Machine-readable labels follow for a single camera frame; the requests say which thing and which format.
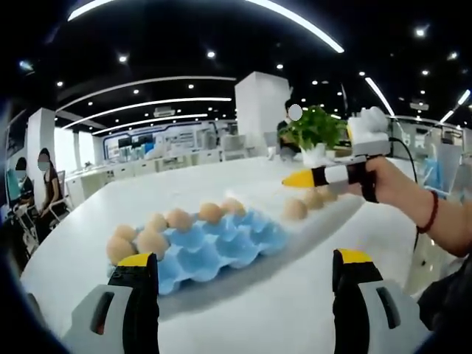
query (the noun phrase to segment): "potted plant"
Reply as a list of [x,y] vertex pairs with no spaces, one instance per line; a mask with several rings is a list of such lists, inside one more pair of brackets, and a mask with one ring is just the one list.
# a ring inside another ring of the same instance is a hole
[[281,129],[279,136],[298,144],[304,165],[314,168],[327,163],[326,150],[338,144],[345,128],[346,122],[333,118],[319,106],[311,106],[299,120],[292,120]]

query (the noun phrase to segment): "human hand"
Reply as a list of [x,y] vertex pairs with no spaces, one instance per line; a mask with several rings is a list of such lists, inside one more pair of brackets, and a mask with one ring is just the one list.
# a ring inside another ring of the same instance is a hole
[[[384,157],[367,161],[366,170],[368,172],[375,171],[377,176],[375,195],[379,203],[398,207],[409,195],[414,194],[412,190],[418,188],[414,181]],[[360,184],[350,184],[348,192],[362,195]]]

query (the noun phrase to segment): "white pot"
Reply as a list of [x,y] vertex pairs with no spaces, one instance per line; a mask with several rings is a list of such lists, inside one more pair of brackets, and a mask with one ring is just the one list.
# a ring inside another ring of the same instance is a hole
[[308,168],[317,168],[326,165],[326,145],[322,142],[310,150],[302,149],[303,164]]

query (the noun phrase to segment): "black cable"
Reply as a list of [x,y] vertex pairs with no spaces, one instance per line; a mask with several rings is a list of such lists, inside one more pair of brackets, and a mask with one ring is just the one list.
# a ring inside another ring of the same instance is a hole
[[[418,184],[418,177],[416,175],[416,169],[414,168],[414,161],[413,161],[413,157],[412,157],[412,154],[410,153],[410,150],[408,149],[408,146],[406,146],[406,144],[403,142],[403,140],[399,139],[399,138],[389,138],[389,141],[390,142],[399,142],[403,145],[403,147],[405,148],[406,152],[408,153],[408,157],[410,158],[410,162],[412,163],[412,168],[413,168],[413,174],[414,174],[414,181],[416,182],[416,184]],[[416,249],[416,246],[418,244],[418,237],[419,237],[419,234],[418,234],[418,230],[416,231],[416,236],[415,236],[415,239],[414,239],[414,247],[413,247],[413,250]]]

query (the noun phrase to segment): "green plant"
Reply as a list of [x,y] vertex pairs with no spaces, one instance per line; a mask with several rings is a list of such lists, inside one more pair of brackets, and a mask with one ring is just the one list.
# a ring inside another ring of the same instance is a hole
[[331,117],[323,108],[314,105],[303,111],[299,120],[293,120],[281,129],[279,136],[297,143],[303,150],[310,150],[320,142],[332,149],[338,144],[345,128],[345,121]]

